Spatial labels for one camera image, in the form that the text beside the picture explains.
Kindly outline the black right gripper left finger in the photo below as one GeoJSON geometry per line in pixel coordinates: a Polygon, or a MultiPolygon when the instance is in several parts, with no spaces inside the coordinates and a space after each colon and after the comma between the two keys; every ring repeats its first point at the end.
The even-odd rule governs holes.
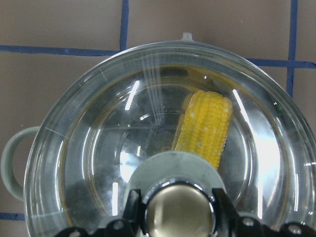
{"type": "Polygon", "coordinates": [[[127,196],[122,218],[126,220],[133,229],[139,228],[141,203],[141,190],[131,189],[127,196]]]}

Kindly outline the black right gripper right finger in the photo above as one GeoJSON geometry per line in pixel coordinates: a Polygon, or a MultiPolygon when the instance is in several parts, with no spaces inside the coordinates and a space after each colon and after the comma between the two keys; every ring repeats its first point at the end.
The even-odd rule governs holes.
{"type": "Polygon", "coordinates": [[[213,188],[214,196],[216,229],[232,230],[237,218],[237,211],[230,198],[222,188],[213,188]]]}

